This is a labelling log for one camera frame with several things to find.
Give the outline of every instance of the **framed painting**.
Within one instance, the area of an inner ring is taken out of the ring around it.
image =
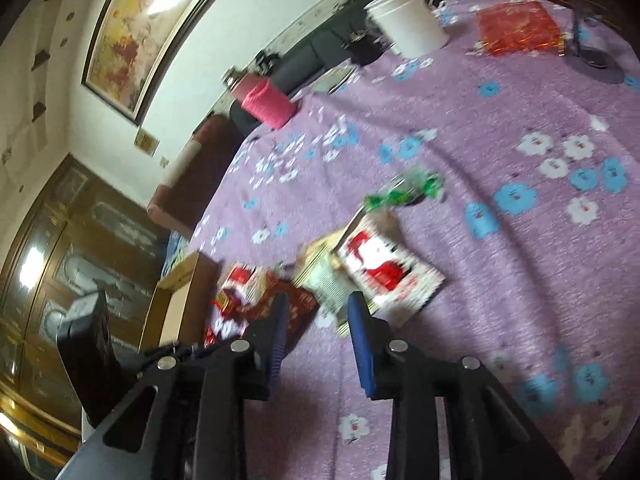
[[[107,0],[82,84],[136,125],[209,0]]]

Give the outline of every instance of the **green candy wrapper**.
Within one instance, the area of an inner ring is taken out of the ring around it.
[[[432,200],[442,200],[443,188],[444,178],[439,173],[427,173],[413,168],[393,177],[380,192],[365,196],[363,206],[366,212],[371,212],[380,207],[409,205],[423,196]]]

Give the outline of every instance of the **paper box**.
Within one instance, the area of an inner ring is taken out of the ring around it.
[[[220,267],[201,253],[190,254],[156,285],[139,350],[179,341],[202,343]]]

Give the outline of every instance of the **lamp base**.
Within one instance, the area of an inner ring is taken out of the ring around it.
[[[609,54],[580,46],[580,56],[576,56],[573,41],[567,42],[564,62],[583,76],[601,83],[619,85],[625,80],[622,67]]]

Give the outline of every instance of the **pink bottle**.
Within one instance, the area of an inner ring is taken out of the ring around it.
[[[271,128],[283,127],[296,114],[296,104],[265,77],[233,67],[222,82],[244,110]]]

